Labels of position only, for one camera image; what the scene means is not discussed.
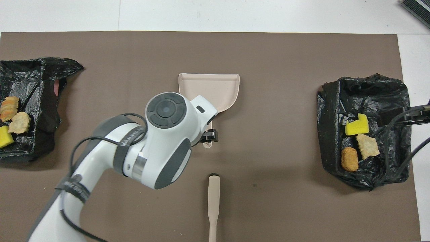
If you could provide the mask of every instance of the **black cable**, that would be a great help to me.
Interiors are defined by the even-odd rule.
[[[104,141],[110,142],[114,145],[119,144],[118,142],[116,142],[114,140],[111,140],[111,139],[108,139],[108,138],[102,137],[102,136],[90,136],[90,137],[86,137],[85,139],[81,140],[77,145],[75,145],[75,147],[72,150],[72,154],[70,155],[69,177],[72,177],[73,173],[75,172],[75,169],[73,168],[73,157],[75,155],[75,152],[78,149],[78,147],[87,140],[104,140]]]
[[[131,143],[131,145],[134,145],[134,144],[137,144],[138,142],[140,142],[144,137],[145,137],[145,135],[146,135],[146,132],[147,132],[147,129],[148,129],[148,123],[147,123],[147,121],[146,121],[146,119],[143,117],[143,116],[141,116],[141,115],[139,115],[139,114],[136,114],[136,113],[125,113],[125,114],[122,114],[122,115],[124,115],[124,116],[136,116],[136,117],[138,117],[138,118],[140,118],[144,123],[145,123],[145,132],[137,139],[137,140],[134,140],[132,143]],[[82,143],[84,143],[85,141],[87,141],[87,140],[104,140],[104,141],[107,141],[107,142],[110,142],[110,143],[112,143],[112,144],[114,144],[114,145],[119,145],[119,143],[118,142],[116,142],[116,141],[114,141],[114,140],[111,140],[111,139],[108,139],[108,138],[106,138],[106,137],[102,137],[102,136],[90,136],[90,137],[87,137],[87,138],[85,138],[85,139],[83,139],[83,140],[81,140],[77,145],[75,145],[75,147],[73,148],[73,150],[72,150],[72,153],[71,153],[71,155],[70,155],[70,161],[69,161],[69,174],[68,174],[68,177],[70,178],[70,177],[72,177],[72,175],[73,175],[73,173],[75,172],[75,168],[74,168],[74,164],[73,164],[73,157],[74,157],[74,154],[75,154],[75,152],[76,152],[76,150],[79,148],[79,146],[82,144]],[[68,217],[67,217],[67,215],[66,215],[66,213],[65,213],[65,211],[64,211],[64,195],[61,197],[61,202],[62,202],[62,206],[63,206],[63,209],[61,209],[60,210],[60,213],[61,213],[61,216],[63,217],[63,219],[64,219],[64,221],[70,226],[70,227],[72,227],[74,230],[76,230],[76,231],[78,231],[78,232],[80,232],[81,234],[83,234],[83,235],[85,235],[85,236],[87,236],[87,237],[89,237],[89,238],[92,238],[92,239],[95,239],[95,240],[97,240],[97,241],[100,241],[100,242],[107,242],[106,240],[104,240],[104,239],[102,239],[102,238],[99,238],[99,237],[97,237],[97,236],[95,236],[95,235],[93,235],[93,234],[91,234],[91,233],[89,233],[89,232],[87,232],[87,231],[85,231],[85,230],[83,230],[81,227],[79,227],[79,226],[77,226],[76,224],[74,224]]]
[[[148,122],[146,121],[146,119],[143,116],[141,116],[141,115],[139,115],[137,113],[124,113],[122,115],[124,115],[124,116],[135,116],[135,117],[138,117],[138,118],[140,118],[145,123],[145,132],[140,136],[140,138],[138,138],[137,140],[133,141],[131,143],[131,145],[139,143],[141,140],[143,140],[143,138],[146,135],[146,132],[148,131]]]
[[[423,141],[421,144],[419,144],[412,153],[406,157],[406,159],[403,161],[403,163],[400,165],[399,170],[397,171],[398,174],[394,176],[394,179],[396,179],[400,174],[402,173],[403,169],[409,164],[410,160],[412,160],[412,157],[418,153],[424,146],[426,146],[428,143],[430,143],[430,137],[428,137],[425,141]]]
[[[80,232],[81,234],[83,234],[83,235],[85,235],[85,236],[87,236],[87,237],[89,237],[89,238],[95,239],[95,240],[97,240],[97,241],[100,241],[100,242],[107,242],[106,240],[104,240],[104,239],[102,239],[102,238],[99,238],[99,237],[97,237],[97,236],[95,236],[95,235],[93,235],[93,234],[91,234],[91,233],[89,233],[89,232],[87,232],[87,231],[85,231],[85,230],[81,229],[79,226],[77,226],[77,225],[76,225],[76,224],[74,224],[72,221],[70,221],[70,219],[66,216],[66,213],[64,212],[64,209],[61,209],[61,210],[60,210],[60,213],[61,213],[61,216],[63,217],[63,219],[66,221],[66,223],[67,223],[70,227],[72,227],[74,230],[76,230],[76,231]]]
[[[409,114],[409,113],[415,112],[415,111],[423,111],[423,110],[424,110],[424,106],[411,107],[409,110],[406,110],[403,113],[400,113],[399,115],[394,117],[391,120],[391,122],[387,125],[387,127],[385,128],[385,134],[384,134],[385,174],[384,174],[384,177],[387,176],[387,171],[390,169],[389,162],[388,162],[388,146],[389,146],[388,145],[388,136],[390,134],[391,128],[400,118],[402,118],[406,114]]]

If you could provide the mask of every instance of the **dustpan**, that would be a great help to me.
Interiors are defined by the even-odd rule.
[[[239,93],[240,77],[238,74],[179,74],[179,93],[188,100],[198,95],[206,98],[218,113],[229,109],[236,101]],[[204,143],[210,148],[212,143]]]

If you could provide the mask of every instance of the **beige brush handle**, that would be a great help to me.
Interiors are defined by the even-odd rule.
[[[219,176],[210,176],[208,186],[209,242],[216,242],[216,223],[219,214],[219,189]]]

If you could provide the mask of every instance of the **tabletop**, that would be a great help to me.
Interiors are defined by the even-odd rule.
[[[430,98],[430,29],[396,0],[0,1],[0,32],[213,31],[397,34],[411,105]],[[412,127],[412,149],[428,137]],[[430,240],[430,147],[413,159],[421,240]]]

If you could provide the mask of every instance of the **trash bag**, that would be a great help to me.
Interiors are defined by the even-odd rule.
[[[379,74],[368,78],[343,77],[325,83],[317,94],[317,128],[322,166],[346,184],[372,190],[377,186],[400,183],[408,179],[409,164],[402,171],[399,166],[411,151],[411,128],[394,125],[384,143],[385,126],[378,126],[381,113],[409,107],[408,89],[400,80]],[[345,123],[367,115],[369,133],[376,139],[380,154],[364,160],[360,155],[355,136],[345,134]],[[384,160],[384,146],[389,146],[388,160]],[[359,155],[359,169],[348,172],[341,166],[341,150],[353,147]]]
[[[0,61],[0,100],[19,98],[18,112],[30,116],[28,132],[12,133],[14,143],[0,148],[0,163],[25,163],[54,149],[54,132],[60,124],[58,100],[66,77],[83,70],[72,59],[39,58]],[[0,126],[10,121],[0,121]]]

